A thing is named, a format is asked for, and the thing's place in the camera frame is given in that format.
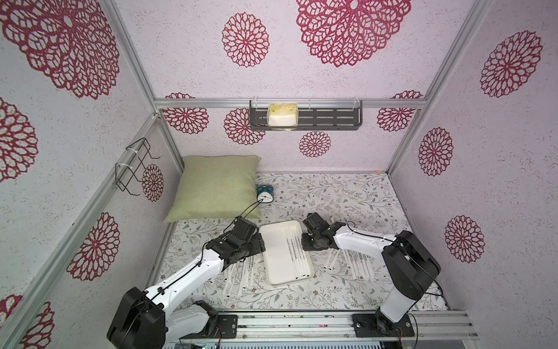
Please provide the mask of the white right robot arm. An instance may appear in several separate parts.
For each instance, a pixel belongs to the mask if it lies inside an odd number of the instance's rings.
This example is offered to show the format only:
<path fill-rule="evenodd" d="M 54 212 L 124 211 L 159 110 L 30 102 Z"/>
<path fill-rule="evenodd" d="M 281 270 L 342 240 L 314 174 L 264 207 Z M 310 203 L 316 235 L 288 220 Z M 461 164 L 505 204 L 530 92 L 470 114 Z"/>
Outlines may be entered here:
<path fill-rule="evenodd" d="M 385 329 L 399 323 L 427 293 L 441 272 L 440 264 L 411 231 L 381 235 L 352 228 L 346 223 L 328 224 L 318 213 L 303 220 L 305 251 L 347 250 L 380 256 L 393 288 L 376 311 L 376 327 Z"/>

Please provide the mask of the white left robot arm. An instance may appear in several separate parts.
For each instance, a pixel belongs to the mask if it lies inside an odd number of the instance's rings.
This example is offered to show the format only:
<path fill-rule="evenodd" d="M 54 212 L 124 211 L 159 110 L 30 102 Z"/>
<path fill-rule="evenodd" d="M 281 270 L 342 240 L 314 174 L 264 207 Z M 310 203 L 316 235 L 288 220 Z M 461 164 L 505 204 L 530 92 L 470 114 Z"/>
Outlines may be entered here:
<path fill-rule="evenodd" d="M 265 251 L 259 228 L 242 217 L 231 230 L 206 242 L 198 257 L 145 290 L 133 287 L 121 299 L 107 339 L 115 348 L 163 348 L 185 336 L 219 332 L 219 312 L 204 301 L 177 308 L 193 291 L 228 267 Z"/>

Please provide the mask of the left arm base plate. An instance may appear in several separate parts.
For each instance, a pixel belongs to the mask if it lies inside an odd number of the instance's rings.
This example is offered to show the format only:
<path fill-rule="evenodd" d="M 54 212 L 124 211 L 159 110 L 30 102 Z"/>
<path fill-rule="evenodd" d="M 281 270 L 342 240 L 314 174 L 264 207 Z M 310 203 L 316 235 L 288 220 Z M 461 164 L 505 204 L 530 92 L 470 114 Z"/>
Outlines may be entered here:
<path fill-rule="evenodd" d="M 181 337 L 186 339 L 235 339 L 238 330 L 237 315 L 217 315 L 209 319 L 208 324 L 198 333 Z"/>

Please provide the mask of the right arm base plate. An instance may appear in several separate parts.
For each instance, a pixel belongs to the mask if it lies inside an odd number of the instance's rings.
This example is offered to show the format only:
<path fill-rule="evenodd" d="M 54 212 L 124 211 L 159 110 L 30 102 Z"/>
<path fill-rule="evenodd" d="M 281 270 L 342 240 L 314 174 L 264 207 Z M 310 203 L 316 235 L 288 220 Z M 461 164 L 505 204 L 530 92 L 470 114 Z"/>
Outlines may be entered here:
<path fill-rule="evenodd" d="M 353 314 L 353 329 L 356 337 L 415 337 L 416 333 L 408 314 L 405 314 L 398 322 L 390 321 L 381 313 Z"/>

